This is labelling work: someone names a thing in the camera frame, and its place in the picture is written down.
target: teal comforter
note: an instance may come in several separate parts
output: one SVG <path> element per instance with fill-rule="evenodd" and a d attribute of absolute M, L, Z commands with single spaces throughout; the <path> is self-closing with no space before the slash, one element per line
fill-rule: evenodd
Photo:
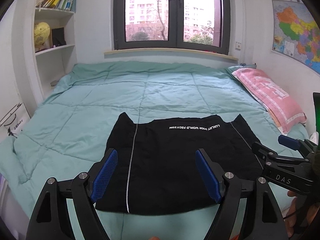
<path fill-rule="evenodd" d="M 0 144 L 0 172 L 29 217 L 49 177 L 74 178 L 102 158 L 122 112 L 138 123 L 212 114 L 230 122 L 241 114 L 264 145 L 281 155 L 299 156 L 278 144 L 280 132 L 268 112 L 224 69 L 150 62 L 78 64 L 60 80 L 18 138 L 9 137 Z M 304 139 L 308 135 L 297 124 L 289 136 Z M 272 188 L 280 207 L 288 206 L 286 190 Z M 234 232 L 240 228 L 244 203 Z M 72 201 L 68 206 L 75 235 L 82 239 Z M 166 216 L 98 214 L 112 240 L 147 240 L 153 235 L 161 240 L 199 240 L 216 211 L 217 206 Z"/>

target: pink towel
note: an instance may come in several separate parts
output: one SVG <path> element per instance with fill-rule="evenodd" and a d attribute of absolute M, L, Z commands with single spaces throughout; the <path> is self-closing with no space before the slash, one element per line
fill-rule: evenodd
<path fill-rule="evenodd" d="M 268 110 L 282 134 L 287 134 L 295 124 L 307 121 L 298 103 L 262 70 L 240 68 L 232 74 Z"/>

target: window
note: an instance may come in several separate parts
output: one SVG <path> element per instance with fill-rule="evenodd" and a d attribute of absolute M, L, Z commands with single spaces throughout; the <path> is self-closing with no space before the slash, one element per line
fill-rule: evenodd
<path fill-rule="evenodd" d="M 228 54 L 230 0 L 136 0 L 136 4 L 137 2 L 138 12 L 133 10 L 135 0 L 113 2 L 115 49 L 164 47 Z M 138 13 L 135 22 L 134 13 Z M 134 34 L 139 32 L 140 27 L 150 28 L 146 29 L 148 37 L 141 36 L 144 40 L 132 40 L 130 35 L 135 37 Z"/>

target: globe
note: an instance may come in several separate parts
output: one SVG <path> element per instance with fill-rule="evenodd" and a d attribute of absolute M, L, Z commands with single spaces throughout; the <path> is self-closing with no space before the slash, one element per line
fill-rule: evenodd
<path fill-rule="evenodd" d="M 40 22 L 34 26 L 35 47 L 42 46 L 50 36 L 50 26 L 45 22 Z"/>

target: teal pillow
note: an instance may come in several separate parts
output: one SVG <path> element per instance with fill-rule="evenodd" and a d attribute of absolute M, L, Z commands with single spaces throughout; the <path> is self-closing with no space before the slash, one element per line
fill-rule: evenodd
<path fill-rule="evenodd" d="M 257 68 L 257 65 L 253 64 L 253 65 L 245 65 L 245 66 L 232 66 L 232 67 L 226 68 L 226 71 L 233 80 L 237 80 L 232 73 L 240 68 L 254 68 L 255 69 L 255 68 Z"/>

